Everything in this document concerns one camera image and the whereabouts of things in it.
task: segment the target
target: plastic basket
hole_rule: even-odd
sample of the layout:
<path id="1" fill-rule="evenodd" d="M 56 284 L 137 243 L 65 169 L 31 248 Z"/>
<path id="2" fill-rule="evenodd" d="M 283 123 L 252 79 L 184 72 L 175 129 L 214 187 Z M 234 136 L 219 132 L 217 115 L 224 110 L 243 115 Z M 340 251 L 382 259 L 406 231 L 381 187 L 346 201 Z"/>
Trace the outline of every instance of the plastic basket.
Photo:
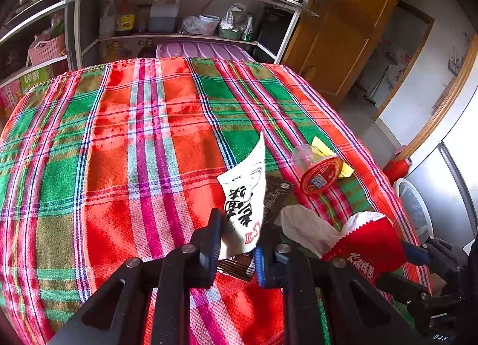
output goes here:
<path id="1" fill-rule="evenodd" d="M 49 41 L 39 41 L 34 48 L 28 49 L 28 57 L 32 61 L 32 65 L 38 65 L 50 59 L 61 57 L 61 53 L 64 49 L 65 34 L 61 34 Z"/>

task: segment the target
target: white paper packet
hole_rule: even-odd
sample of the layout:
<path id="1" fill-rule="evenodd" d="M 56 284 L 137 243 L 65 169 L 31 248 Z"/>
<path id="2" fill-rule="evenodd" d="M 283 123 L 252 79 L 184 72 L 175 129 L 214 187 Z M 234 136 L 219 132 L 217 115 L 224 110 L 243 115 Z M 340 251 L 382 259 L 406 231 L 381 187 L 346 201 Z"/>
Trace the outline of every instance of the white paper packet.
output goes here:
<path id="1" fill-rule="evenodd" d="M 219 260 L 253 250 L 264 217 L 266 190 L 265 145 L 259 142 L 237 166 L 217 177 L 226 202 Z"/>

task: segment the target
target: tablecloth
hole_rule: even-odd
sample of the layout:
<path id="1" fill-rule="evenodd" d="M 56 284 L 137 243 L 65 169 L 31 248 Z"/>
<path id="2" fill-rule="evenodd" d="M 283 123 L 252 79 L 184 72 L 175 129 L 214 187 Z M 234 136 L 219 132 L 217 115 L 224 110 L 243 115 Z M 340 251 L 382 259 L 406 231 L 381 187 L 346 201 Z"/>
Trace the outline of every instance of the tablecloth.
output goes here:
<path id="1" fill-rule="evenodd" d="M 355 169 L 317 197 L 295 190 L 299 203 L 337 228 L 382 212 L 416 243 L 369 151 L 287 67 L 179 57 L 68 72 L 25 95 L 0 138 L 0 305 L 25 344 L 46 343 L 126 258 L 188 242 L 261 131 L 267 171 L 295 184 L 291 152 L 314 136 Z M 402 273 L 429 287 L 426 269 Z M 218 274 L 190 303 L 192 344 L 281 340 L 280 291 L 255 279 Z"/>

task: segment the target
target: wooden door frame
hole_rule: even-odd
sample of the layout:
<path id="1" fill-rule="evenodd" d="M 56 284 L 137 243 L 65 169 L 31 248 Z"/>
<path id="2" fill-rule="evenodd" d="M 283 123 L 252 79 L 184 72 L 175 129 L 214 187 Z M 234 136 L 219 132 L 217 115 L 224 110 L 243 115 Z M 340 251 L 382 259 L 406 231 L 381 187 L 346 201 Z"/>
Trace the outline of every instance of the wooden door frame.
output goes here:
<path id="1" fill-rule="evenodd" d="M 410 73 L 410 70 L 412 70 L 412 67 L 415 64 L 415 61 L 417 60 L 418 56 L 420 55 L 420 52 L 422 51 L 423 47 L 425 46 L 426 40 L 428 39 L 428 36 L 430 35 L 430 32 L 432 31 L 433 23 L 435 22 L 435 19 L 432 18 L 430 15 L 427 15 L 423 11 L 419 10 L 416 7 L 413 7 L 411 4 L 408 4 L 404 1 L 399 0 L 398 3 L 397 3 L 397 7 L 400 7 L 401 9 L 411 13 L 413 16 L 416 16 L 417 18 L 423 20 L 425 23 L 428 24 L 428 27 L 425 30 L 425 33 L 423 34 L 423 36 L 420 40 L 420 43 L 418 44 L 418 47 L 417 47 L 417 49 L 415 50 L 415 53 L 412 56 L 412 59 L 408 63 L 407 67 L 405 68 L 405 71 L 400 75 L 396 85 L 393 87 L 391 92 L 388 94 L 387 98 L 382 103 L 382 105 L 379 106 L 377 112 L 374 113 L 374 115 L 372 117 L 373 121 L 377 121 L 377 119 L 382 114 L 385 107 L 390 103 L 391 99 L 398 92 L 398 89 L 400 89 L 401 85 L 403 84 L 403 81 L 405 81 L 405 78 Z"/>
<path id="2" fill-rule="evenodd" d="M 478 34 L 473 36 L 470 45 L 468 46 L 467 57 L 463 63 L 458 77 L 450 88 L 448 95 L 445 97 L 443 102 L 440 104 L 438 109 L 434 112 L 429 121 L 423 126 L 420 132 L 413 138 L 413 140 L 405 147 L 405 149 L 395 157 L 394 161 L 399 161 L 405 158 L 410 157 L 418 148 L 428 139 L 437 125 L 442 121 L 447 112 L 450 110 L 453 103 L 456 101 L 456 98 L 460 94 L 463 86 L 468 80 L 471 69 L 476 62 L 478 55 Z"/>

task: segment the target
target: screw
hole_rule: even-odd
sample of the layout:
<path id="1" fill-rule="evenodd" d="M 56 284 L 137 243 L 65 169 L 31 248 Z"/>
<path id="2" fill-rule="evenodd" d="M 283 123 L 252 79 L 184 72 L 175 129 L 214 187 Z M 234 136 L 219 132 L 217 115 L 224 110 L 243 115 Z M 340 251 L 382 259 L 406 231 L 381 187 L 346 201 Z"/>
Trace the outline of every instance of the screw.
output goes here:
<path id="1" fill-rule="evenodd" d="M 276 247 L 276 251 L 279 252 L 279 253 L 289 253 L 290 251 L 292 250 L 291 246 L 290 245 L 287 245 L 287 244 L 279 244 L 277 247 Z"/>
<path id="2" fill-rule="evenodd" d="M 347 265 L 347 262 L 342 258 L 333 258 L 332 264 L 334 265 L 334 267 L 337 267 L 337 268 L 345 268 L 345 266 Z"/>
<path id="3" fill-rule="evenodd" d="M 183 253 L 193 253 L 196 250 L 194 244 L 185 244 L 181 247 Z"/>
<path id="4" fill-rule="evenodd" d="M 126 266 L 128 268 L 134 268 L 134 267 L 139 266 L 140 263 L 141 263 L 141 260 L 139 258 L 129 258 L 126 261 Z"/>

